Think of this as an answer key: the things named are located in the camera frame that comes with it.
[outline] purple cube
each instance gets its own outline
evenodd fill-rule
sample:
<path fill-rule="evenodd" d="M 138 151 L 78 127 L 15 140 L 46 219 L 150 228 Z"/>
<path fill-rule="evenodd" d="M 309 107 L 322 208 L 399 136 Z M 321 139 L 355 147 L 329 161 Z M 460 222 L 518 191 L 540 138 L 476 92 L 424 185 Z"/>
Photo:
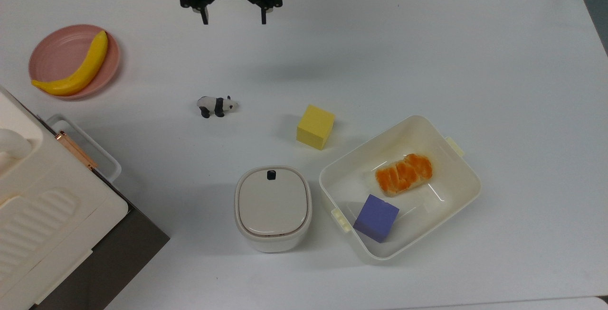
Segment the purple cube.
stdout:
<path fill-rule="evenodd" d="M 382 243 L 389 235 L 390 228 L 397 219 L 397 213 L 399 208 L 374 195 L 369 195 L 353 227 L 378 243 Z"/>

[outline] banana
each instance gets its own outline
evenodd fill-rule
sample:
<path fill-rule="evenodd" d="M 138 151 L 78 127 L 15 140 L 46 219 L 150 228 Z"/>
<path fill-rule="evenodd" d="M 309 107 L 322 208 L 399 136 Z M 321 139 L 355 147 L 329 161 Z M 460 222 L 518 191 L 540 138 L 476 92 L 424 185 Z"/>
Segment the banana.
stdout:
<path fill-rule="evenodd" d="M 108 35 L 100 31 L 86 53 L 85 60 L 70 76 L 50 82 L 32 80 L 32 85 L 51 95 L 68 96 L 80 92 L 93 80 L 108 52 Z"/>

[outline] yellow foam block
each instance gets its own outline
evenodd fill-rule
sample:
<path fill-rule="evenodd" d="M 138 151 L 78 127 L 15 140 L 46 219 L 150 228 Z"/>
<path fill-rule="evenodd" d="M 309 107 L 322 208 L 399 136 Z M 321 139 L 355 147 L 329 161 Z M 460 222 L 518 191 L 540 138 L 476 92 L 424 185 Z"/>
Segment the yellow foam block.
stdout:
<path fill-rule="evenodd" d="M 323 150 L 332 133 L 336 115 L 311 104 L 298 124 L 295 138 L 317 150 Z"/>

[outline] panda figurine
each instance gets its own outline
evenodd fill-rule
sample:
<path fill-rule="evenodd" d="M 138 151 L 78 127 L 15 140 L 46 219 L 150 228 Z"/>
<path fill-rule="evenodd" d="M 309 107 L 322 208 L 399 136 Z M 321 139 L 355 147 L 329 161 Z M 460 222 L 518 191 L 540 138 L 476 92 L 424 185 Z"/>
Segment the panda figurine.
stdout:
<path fill-rule="evenodd" d="M 204 118 L 210 117 L 211 110 L 214 111 L 216 116 L 221 118 L 224 116 L 224 111 L 230 111 L 231 109 L 237 108 L 238 103 L 233 102 L 230 99 L 230 95 L 228 95 L 228 98 L 226 99 L 204 96 L 196 102 L 196 106 L 199 107 L 200 114 Z"/>

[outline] metal handle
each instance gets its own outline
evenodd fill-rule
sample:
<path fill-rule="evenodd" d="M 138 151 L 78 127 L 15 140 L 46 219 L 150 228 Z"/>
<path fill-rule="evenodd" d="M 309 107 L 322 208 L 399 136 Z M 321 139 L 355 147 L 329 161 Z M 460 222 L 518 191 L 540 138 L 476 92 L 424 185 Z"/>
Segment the metal handle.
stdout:
<path fill-rule="evenodd" d="M 67 119 L 63 114 L 55 114 L 52 117 L 48 118 L 48 120 L 46 121 L 46 123 L 48 124 L 48 126 L 53 127 L 54 124 L 57 124 L 57 122 L 60 122 L 61 120 L 63 120 L 64 122 L 67 122 L 67 124 L 69 124 L 70 126 L 72 126 L 72 128 L 74 130 L 76 130 L 76 132 L 78 132 L 78 134 L 80 134 L 84 139 L 86 139 L 86 141 L 88 141 L 91 145 L 93 145 L 93 147 L 98 150 L 102 155 L 104 155 L 104 157 L 106 157 L 113 165 L 114 165 L 114 171 L 109 174 L 109 176 L 104 176 L 106 178 L 106 180 L 108 180 L 108 182 L 113 182 L 114 180 L 116 180 L 116 178 L 118 178 L 118 176 L 120 176 L 120 172 L 122 172 L 122 167 L 120 167 L 120 164 L 118 163 L 118 161 L 116 161 L 112 156 L 110 156 L 110 154 L 104 150 L 104 148 L 102 148 L 102 146 L 100 146 L 96 141 L 93 140 L 93 138 L 89 137 L 89 135 L 82 130 L 82 128 L 80 128 L 78 125 L 74 124 L 71 120 Z"/>

